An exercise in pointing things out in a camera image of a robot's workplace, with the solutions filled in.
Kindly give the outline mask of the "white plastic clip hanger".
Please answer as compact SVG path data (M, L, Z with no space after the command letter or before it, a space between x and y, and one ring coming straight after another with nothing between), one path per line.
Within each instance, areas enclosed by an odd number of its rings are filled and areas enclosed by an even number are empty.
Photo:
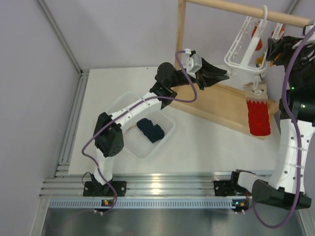
M267 6L263 5L262 10L263 18L260 21L255 21L250 16L246 17L232 46L224 57L229 74L235 71L245 71L257 75L264 73L269 67L268 61L266 61L266 51L263 53L265 58L261 66L252 64L252 57L268 23Z

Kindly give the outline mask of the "red and beige sock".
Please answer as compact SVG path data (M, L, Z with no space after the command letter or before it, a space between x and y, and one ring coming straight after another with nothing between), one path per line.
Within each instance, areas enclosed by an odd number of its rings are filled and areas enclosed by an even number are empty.
M248 109L250 134L265 137L271 134L267 85L265 82L247 83L243 86Z

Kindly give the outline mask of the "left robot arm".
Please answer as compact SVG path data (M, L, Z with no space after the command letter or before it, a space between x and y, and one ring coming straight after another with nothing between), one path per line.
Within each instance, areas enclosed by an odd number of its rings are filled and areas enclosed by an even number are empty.
M229 77L226 70L198 55L188 57L187 66L180 70L169 62L160 64L156 83L144 96L117 112L103 112L98 116L93 136L81 150L95 163L91 181L85 183L84 196L117 197L118 188L112 180L114 159L124 147L124 133L136 122L164 109L172 101L193 103L197 89L203 90Z

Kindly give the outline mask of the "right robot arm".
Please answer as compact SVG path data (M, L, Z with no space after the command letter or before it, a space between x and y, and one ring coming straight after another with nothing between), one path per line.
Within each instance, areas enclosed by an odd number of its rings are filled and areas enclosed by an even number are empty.
M298 195L295 209L311 206L312 200L305 193L304 169L308 147L315 133L315 44L307 42L294 64L289 67L301 38L284 36L268 39L266 59L284 66L290 88L286 91L288 115L280 102L281 140L279 156L269 181L252 172L235 170L231 174L230 190L235 195L248 191L256 203L290 209Z

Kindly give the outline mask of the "yellow sock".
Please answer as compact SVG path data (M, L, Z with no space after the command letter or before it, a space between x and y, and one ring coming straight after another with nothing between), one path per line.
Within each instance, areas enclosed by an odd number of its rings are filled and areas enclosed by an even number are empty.
M255 64L258 65L258 66L261 66L263 61L264 61L264 58L265 58L265 54L263 54L262 56L256 58L256 63ZM268 61L268 64L271 67L271 66L274 65L274 62L273 61Z

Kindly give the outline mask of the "navy blue sock pair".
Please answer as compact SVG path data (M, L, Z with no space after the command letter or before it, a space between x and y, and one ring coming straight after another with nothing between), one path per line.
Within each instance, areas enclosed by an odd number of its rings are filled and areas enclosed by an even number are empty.
M136 125L151 143L162 140L165 136L163 129L158 124L154 125L153 122L147 118L141 119Z

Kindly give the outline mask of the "clear plastic bin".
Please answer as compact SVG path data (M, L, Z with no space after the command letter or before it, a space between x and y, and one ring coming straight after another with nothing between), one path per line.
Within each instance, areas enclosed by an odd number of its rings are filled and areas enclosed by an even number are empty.
M118 97L111 105L109 105L105 112L112 114L118 112L123 108L131 105L139 100L134 92L128 91ZM137 127L136 123L132 125L124 133L124 148L121 153L130 154L134 159L138 161L146 161L151 158L159 148L170 138L173 134L176 124L175 121L165 115L162 111L155 111L145 116L150 120L153 125L159 125L164 131L164 137L154 143L152 143L143 132Z

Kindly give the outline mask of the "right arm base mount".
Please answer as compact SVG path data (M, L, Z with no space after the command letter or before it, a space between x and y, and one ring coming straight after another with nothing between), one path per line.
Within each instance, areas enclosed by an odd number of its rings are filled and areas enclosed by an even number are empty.
M217 197L244 196L247 190L237 183L241 171L242 170L239 169L232 171L230 180L213 181L215 196Z

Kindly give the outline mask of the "aluminium corner frame post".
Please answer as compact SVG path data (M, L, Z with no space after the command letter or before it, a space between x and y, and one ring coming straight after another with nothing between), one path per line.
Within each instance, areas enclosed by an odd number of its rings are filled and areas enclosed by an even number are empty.
M60 30L60 27L58 26L54 16L52 15L50 9L48 8L46 2L44 0L35 0L36 4L38 5L39 9L42 11L44 17L48 21L50 27L52 28L57 40L61 44L64 52L68 56L69 60L71 61L72 65L74 66L75 70L78 74L82 73L82 69L77 62L66 38L64 37L62 31Z

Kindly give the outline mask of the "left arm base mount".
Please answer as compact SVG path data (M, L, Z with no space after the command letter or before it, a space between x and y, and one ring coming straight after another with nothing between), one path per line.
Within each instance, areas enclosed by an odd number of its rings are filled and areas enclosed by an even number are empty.
M84 197L114 197L115 193L108 184L101 185L93 174L89 173L91 176L90 181L84 183L83 196ZM126 181L109 181L114 190L116 191L116 196L124 197L126 194Z

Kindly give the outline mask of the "aluminium rail beam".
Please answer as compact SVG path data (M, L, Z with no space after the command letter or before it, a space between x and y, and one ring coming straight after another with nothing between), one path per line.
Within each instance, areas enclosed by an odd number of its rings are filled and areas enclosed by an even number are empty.
M215 195L213 182L229 180L231 172L212 172L201 174L144 174L114 175L115 181L126 181L126 198L175 198L212 197ZM83 196L85 176L57 176L46 179L40 189L41 198L79 198Z

